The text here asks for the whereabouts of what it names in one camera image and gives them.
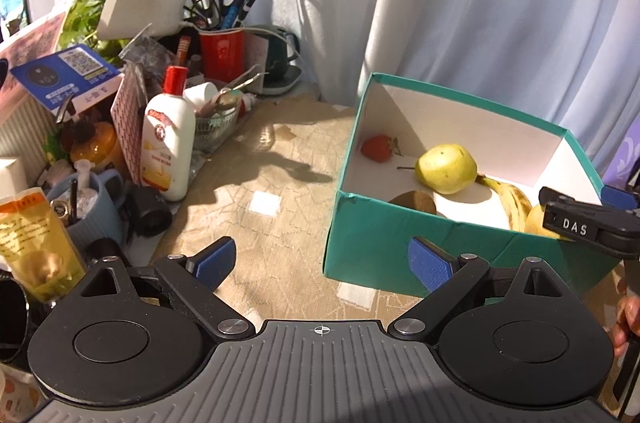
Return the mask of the person right hand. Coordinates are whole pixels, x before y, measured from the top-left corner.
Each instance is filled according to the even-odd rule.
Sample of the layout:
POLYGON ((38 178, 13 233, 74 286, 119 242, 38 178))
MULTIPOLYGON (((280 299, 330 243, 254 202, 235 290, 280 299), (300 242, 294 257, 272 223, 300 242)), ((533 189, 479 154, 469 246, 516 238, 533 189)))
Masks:
POLYGON ((640 301, 637 295, 627 293, 627 281, 620 278, 616 284, 616 290, 622 295, 616 308, 616 319, 610 331, 614 355, 620 357, 625 353, 631 334, 639 335, 640 301))

